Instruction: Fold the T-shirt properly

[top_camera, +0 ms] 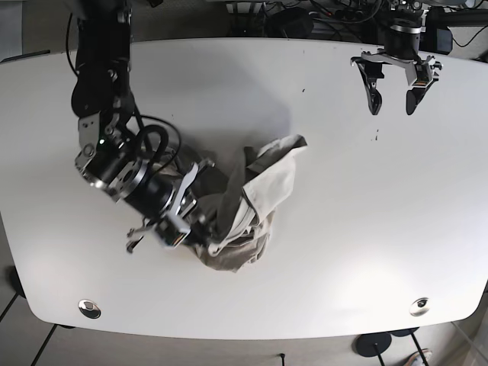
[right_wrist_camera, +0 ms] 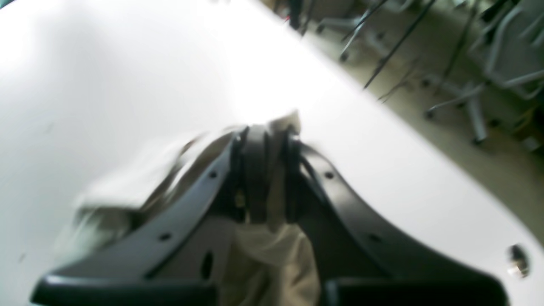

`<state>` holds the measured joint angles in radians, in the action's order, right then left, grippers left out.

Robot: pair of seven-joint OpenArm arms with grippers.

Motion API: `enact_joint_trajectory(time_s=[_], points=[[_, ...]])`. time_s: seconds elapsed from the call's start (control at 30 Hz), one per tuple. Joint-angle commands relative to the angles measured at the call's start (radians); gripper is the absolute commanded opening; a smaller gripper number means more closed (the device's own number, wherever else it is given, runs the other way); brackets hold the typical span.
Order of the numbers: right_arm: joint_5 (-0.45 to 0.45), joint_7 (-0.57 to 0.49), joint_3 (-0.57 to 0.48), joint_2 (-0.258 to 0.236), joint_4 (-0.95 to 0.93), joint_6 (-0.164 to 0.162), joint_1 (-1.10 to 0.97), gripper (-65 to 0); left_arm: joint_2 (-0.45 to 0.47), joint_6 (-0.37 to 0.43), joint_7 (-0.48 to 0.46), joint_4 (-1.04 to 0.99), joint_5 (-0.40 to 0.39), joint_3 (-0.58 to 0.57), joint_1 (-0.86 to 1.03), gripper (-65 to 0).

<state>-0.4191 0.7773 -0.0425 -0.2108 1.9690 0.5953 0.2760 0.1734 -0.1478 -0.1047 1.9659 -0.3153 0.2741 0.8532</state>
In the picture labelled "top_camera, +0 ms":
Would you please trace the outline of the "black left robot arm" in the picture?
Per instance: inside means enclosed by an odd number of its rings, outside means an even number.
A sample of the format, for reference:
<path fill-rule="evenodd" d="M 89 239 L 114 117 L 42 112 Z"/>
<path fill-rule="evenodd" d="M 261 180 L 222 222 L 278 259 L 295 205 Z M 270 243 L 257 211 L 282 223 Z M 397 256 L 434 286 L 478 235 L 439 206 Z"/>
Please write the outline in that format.
<path fill-rule="evenodd" d="M 363 51 L 350 63 L 358 67 L 371 114 L 377 115 L 382 96 L 377 81 L 384 78 L 384 66 L 401 68 L 410 90 L 406 92 L 406 113 L 414 113 L 427 91 L 439 80 L 442 64 L 434 56 L 422 59 L 419 46 L 422 33 L 422 6 L 414 1 L 389 1 L 379 5 L 376 15 L 383 32 L 384 46 L 376 53 Z"/>

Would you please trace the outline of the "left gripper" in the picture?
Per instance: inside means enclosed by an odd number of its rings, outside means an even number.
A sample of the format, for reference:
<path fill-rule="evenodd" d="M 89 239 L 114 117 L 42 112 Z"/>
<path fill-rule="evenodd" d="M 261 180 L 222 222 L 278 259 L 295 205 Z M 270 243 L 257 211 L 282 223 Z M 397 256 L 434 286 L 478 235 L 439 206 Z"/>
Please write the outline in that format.
<path fill-rule="evenodd" d="M 412 88 L 406 93 L 406 113 L 412 115 L 425 97 L 427 91 L 438 80 L 439 73 L 443 65 L 434 56 L 421 59 L 414 56 L 413 59 L 398 59 L 379 49 L 377 53 L 363 51 L 360 56 L 352 57 L 350 63 L 357 65 L 363 80 L 364 88 L 368 100 L 368 108 L 372 115 L 378 115 L 382 106 L 382 96 L 377 90 L 377 80 L 383 79 L 383 66 L 396 66 L 405 72 L 408 86 Z M 433 80 L 427 84 L 414 83 L 416 80 L 415 65 L 418 63 L 428 63 L 432 70 Z"/>

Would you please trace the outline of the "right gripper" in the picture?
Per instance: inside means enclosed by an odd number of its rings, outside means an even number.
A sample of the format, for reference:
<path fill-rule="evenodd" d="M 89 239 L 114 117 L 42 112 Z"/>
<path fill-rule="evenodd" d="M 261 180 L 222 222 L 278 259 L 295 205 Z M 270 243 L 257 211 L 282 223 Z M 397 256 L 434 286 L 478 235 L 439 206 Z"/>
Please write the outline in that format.
<path fill-rule="evenodd" d="M 181 176 L 161 175 L 151 177 L 150 169 L 140 179 L 133 181 L 137 186 L 133 190 L 125 190 L 125 202 L 143 217 L 142 226 L 132 228 L 127 234 L 126 250 L 133 253 L 136 246 L 150 234 L 156 236 L 155 228 L 164 219 L 175 222 L 183 220 L 190 226 L 190 233 L 183 245 L 187 247 L 209 246 L 214 233 L 214 221 L 217 212 L 203 212 L 192 191 L 192 186 L 209 167 L 214 165 L 209 159 L 192 163 L 189 170 Z"/>

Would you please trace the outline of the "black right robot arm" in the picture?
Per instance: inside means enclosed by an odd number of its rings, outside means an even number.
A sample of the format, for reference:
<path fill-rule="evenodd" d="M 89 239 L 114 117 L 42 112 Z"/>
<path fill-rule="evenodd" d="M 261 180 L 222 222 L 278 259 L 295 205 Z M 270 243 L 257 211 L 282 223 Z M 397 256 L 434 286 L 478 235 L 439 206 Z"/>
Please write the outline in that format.
<path fill-rule="evenodd" d="M 127 235 L 128 252 L 148 234 L 169 248 L 208 247 L 211 230 L 195 189 L 212 162 L 184 160 L 182 143 L 170 143 L 175 126 L 136 106 L 130 88 L 131 4 L 71 1 L 69 7 L 69 21 L 78 28 L 77 54 L 69 58 L 77 78 L 71 97 L 79 119 L 76 169 L 142 217 Z"/>

